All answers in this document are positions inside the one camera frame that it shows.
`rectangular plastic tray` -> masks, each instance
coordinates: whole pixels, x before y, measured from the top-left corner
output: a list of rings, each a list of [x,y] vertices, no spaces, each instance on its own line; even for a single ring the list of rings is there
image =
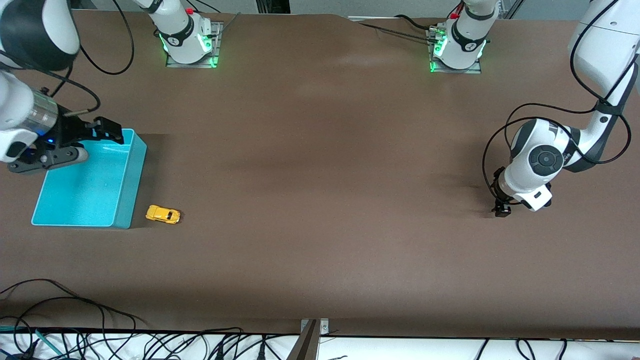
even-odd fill
[[[128,229],[147,145],[132,129],[122,134],[123,145],[81,142],[87,161],[48,171],[31,223]]]

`white robot link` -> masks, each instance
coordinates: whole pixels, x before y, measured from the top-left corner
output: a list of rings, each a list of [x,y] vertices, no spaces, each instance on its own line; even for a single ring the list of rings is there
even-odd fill
[[[471,67],[482,55],[499,13],[497,0],[465,0],[460,6],[460,13],[452,12],[453,16],[430,29],[439,40],[433,56],[456,70]]]
[[[550,205],[550,181],[565,168],[581,172],[600,161],[607,138],[637,79],[640,1],[593,0],[568,46],[572,66],[600,88],[591,121],[585,129],[562,126],[550,119],[531,119],[511,144],[511,163],[494,173],[491,190],[496,217],[511,213],[516,200],[531,211]]]
[[[180,0],[134,0],[151,16],[165,49],[180,63],[193,63],[209,51],[203,39],[211,22],[187,13]],[[88,158],[81,140],[122,143],[122,128],[97,117],[92,123],[51,97],[33,90],[11,71],[69,68],[80,40],[67,0],[0,0],[0,161],[11,172],[32,174]]]

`turquoise plastic container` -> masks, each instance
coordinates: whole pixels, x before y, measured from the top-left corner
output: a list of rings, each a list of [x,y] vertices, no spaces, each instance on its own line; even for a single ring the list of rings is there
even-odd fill
[[[147,145],[132,129],[124,144],[84,141],[84,163],[47,172],[31,223],[128,229]]]

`blue cable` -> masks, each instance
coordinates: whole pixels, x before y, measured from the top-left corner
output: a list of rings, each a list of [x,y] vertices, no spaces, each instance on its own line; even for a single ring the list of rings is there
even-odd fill
[[[47,338],[45,338],[44,335],[42,335],[38,329],[36,329],[35,334],[36,334],[36,336],[38,336],[38,339],[42,340],[43,343],[47,344],[47,346],[49,348],[51,348],[51,350],[53,350],[53,352],[58,354],[58,356],[63,356],[62,351],[58,350],[57,347],[53,346],[51,341],[47,340]]]
[[[6,355],[7,357],[13,359],[13,360],[18,360],[15,358],[15,356],[9,354],[8,352],[4,351],[3,349],[0,348],[0,352],[3,353],[4,355]]]

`white floor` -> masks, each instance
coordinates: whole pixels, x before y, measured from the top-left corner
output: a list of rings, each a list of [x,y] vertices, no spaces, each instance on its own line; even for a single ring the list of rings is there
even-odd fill
[[[128,334],[107,334],[108,338],[122,338]],[[192,337],[192,334],[185,334],[173,340],[167,347],[173,349],[178,347],[184,340]],[[67,344],[71,348],[76,344],[75,334],[66,334]],[[205,357],[205,354],[222,340],[223,335],[206,335],[194,341],[185,351],[179,355],[182,360],[199,360]],[[47,335],[47,339],[64,351],[60,334]],[[102,334],[93,334],[91,341],[102,339]],[[122,360],[143,360],[145,344],[152,339],[151,335],[139,334],[133,337],[119,352],[118,356]],[[286,359],[289,351],[292,349],[297,336],[284,336],[268,340],[271,348],[278,353],[282,359]],[[240,342],[238,351],[241,352],[251,344],[261,340],[261,336],[255,335]],[[124,340],[109,341],[113,350],[117,349]],[[372,359],[403,359],[403,360],[430,360],[430,359],[446,359],[446,360],[474,360],[483,340],[465,340],[465,339],[404,339],[404,338],[333,338],[323,337],[320,341],[318,350],[318,360],[330,360],[342,356],[347,356],[346,360],[372,360]],[[29,343],[28,334],[18,335],[18,344],[24,349]],[[537,360],[558,360],[562,341],[554,340],[534,340],[529,341],[534,350]],[[521,347],[527,356],[527,347],[521,343]],[[12,334],[0,334],[0,348],[16,354],[17,349],[13,344]],[[111,352],[106,348],[105,343],[94,345],[94,349],[103,360],[109,359]],[[258,346],[254,346],[245,352],[238,360],[255,360],[259,351]],[[226,360],[234,358],[235,349],[231,350]],[[155,353],[152,359],[164,359],[169,352],[161,348]],[[39,341],[36,348],[35,357],[39,359],[50,359],[55,357],[53,352],[47,345]],[[604,341],[569,341],[563,360],[631,360],[634,356],[640,357],[640,343],[638,342],[604,342]],[[79,359],[78,353],[74,353],[71,359]],[[91,351],[86,353],[87,360],[99,360]],[[276,357],[266,351],[267,360],[277,360]],[[487,344],[481,360],[524,360],[517,352],[515,340],[490,340]]]

